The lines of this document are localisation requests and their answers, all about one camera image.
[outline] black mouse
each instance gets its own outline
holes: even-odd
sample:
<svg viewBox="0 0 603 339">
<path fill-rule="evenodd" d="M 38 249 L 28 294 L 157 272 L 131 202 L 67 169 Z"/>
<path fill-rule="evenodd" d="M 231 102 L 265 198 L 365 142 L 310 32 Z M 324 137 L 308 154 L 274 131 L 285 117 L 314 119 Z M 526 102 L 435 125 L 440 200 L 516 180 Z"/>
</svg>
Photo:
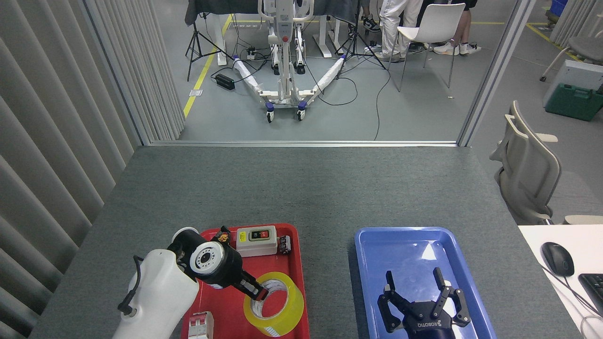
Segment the black mouse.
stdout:
<svg viewBox="0 0 603 339">
<path fill-rule="evenodd" d="M 569 252 L 554 242 L 545 242 L 540 247 L 546 265 L 553 273 L 562 277 L 573 275 L 573 260 Z"/>
</svg>

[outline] patient lift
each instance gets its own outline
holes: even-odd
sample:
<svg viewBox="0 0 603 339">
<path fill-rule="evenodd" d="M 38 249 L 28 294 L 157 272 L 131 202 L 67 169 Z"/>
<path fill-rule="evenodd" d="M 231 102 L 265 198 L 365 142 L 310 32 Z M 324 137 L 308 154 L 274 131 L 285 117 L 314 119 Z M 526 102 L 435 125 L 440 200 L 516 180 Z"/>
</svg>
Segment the patient lift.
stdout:
<svg viewBox="0 0 603 339">
<path fill-rule="evenodd" d="M 309 90 L 295 85 L 294 70 L 305 73 L 305 42 L 302 38 L 304 21 L 312 17 L 314 0 L 258 0 L 257 12 L 268 22 L 268 43 L 271 46 L 273 70 L 279 75 L 278 91 L 263 90 L 245 63 L 234 55 L 233 67 L 251 90 L 265 103 L 268 122 L 274 119 L 275 108 L 297 107 L 297 119 L 303 120 L 306 108 L 327 87 L 343 66 L 345 55 L 338 59 L 318 83 Z M 295 43 L 295 62 L 291 61 L 290 44 Z"/>
</svg>

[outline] green storage box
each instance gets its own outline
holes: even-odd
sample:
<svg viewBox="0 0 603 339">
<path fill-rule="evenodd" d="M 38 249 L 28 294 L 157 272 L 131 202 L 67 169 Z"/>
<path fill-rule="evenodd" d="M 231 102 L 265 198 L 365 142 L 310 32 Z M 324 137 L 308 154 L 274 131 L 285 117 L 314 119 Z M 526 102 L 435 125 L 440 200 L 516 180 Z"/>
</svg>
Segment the green storage box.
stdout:
<svg viewBox="0 0 603 339">
<path fill-rule="evenodd" d="M 559 84 L 546 103 L 545 111 L 591 121 L 603 107 L 603 93 L 567 84 Z"/>
</svg>

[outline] white curtain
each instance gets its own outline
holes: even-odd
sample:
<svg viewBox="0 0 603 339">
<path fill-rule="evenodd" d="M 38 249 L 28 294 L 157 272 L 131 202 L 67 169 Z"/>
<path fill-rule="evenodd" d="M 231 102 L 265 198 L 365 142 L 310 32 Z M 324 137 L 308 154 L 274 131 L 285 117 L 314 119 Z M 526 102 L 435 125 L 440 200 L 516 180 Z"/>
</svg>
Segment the white curtain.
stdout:
<svg viewBox="0 0 603 339">
<path fill-rule="evenodd" d="M 2 339 L 30 333 L 141 134 L 183 128 L 148 0 L 92 2 L 96 29 L 83 0 L 0 1 Z"/>
<path fill-rule="evenodd" d="M 82 0 L 146 140 L 176 140 L 184 113 L 150 0 Z"/>
<path fill-rule="evenodd" d="M 559 21 L 551 32 L 551 41 L 567 47 L 567 40 L 573 36 L 594 36 L 603 30 L 603 22 L 598 15 L 603 14 L 601 0 L 568 0 Z"/>
</svg>

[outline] packing tape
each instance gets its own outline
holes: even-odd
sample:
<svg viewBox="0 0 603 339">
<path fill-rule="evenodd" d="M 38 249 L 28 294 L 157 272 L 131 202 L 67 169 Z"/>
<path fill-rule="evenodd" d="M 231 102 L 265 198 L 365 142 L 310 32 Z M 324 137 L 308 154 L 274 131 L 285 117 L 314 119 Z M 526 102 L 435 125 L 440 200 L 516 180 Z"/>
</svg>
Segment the packing tape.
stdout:
<svg viewBox="0 0 603 339">
<path fill-rule="evenodd" d="M 283 309 L 277 314 L 271 317 L 263 317 L 264 300 L 258 302 L 245 296 L 243 313 L 245 313 L 247 321 L 269 337 L 281 337 L 291 332 L 302 318 L 305 307 L 302 292 L 293 280 L 282 272 L 266 273 L 259 277 L 257 282 L 268 290 L 267 298 L 275 291 L 286 291 L 287 298 Z"/>
</svg>

